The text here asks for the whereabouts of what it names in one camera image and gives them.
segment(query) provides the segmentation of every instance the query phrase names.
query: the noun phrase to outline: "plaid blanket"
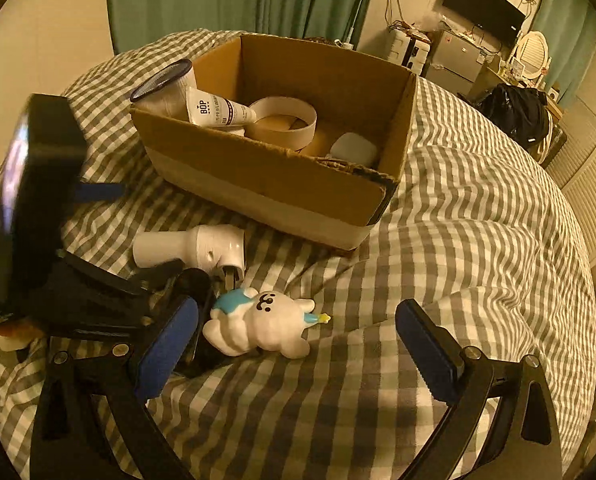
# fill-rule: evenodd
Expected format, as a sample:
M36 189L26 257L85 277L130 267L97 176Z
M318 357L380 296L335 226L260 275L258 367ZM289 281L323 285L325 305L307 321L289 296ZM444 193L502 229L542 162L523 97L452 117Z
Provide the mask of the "plaid blanket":
M129 91L235 34L172 34L65 91L89 143L84 179L127 189L117 202L76 211L63 232L69 251L129 276L138 231L230 223L247 234L245 285L313 298L315 313L332 317L305 332L304 360L266 353L194 380L172 376L148 408L175 453L200 479L398 478L446 409L396 336L396 305L414 298L463 346L495 359L540 358L568 466L592 404L595 307L580 228L552 180L478 112L421 79L401 184L349 257L182 192L149 162ZM24 363L0 360L0 438L23 478L45 357L57 348L85 356L100 345L58 340L47 349L39 340ZM457 474L473 464L495 405ZM118 462L135 474L108 406L98 410Z

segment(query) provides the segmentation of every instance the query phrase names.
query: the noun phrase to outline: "plush toy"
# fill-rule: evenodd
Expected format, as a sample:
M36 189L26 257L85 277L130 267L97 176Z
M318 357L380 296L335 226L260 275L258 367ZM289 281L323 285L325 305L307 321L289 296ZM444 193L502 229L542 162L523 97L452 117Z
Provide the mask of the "plush toy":
M254 288L236 288L218 298L203 334L228 356L259 346L299 359L310 349L302 338L303 330L331 319L327 314L310 314L314 307L313 300L293 300L273 290L258 293Z

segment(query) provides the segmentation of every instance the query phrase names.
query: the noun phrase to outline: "roll of tape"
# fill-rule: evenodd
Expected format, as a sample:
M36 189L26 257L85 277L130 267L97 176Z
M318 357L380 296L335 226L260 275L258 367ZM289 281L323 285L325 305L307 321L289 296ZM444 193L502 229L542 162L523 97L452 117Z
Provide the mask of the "roll of tape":
M265 97L250 108L257 120L274 115L288 115L303 120L307 126L295 130L271 130L257 124L247 127L247 136L290 150L301 150L313 140L318 115L313 106L293 97Z

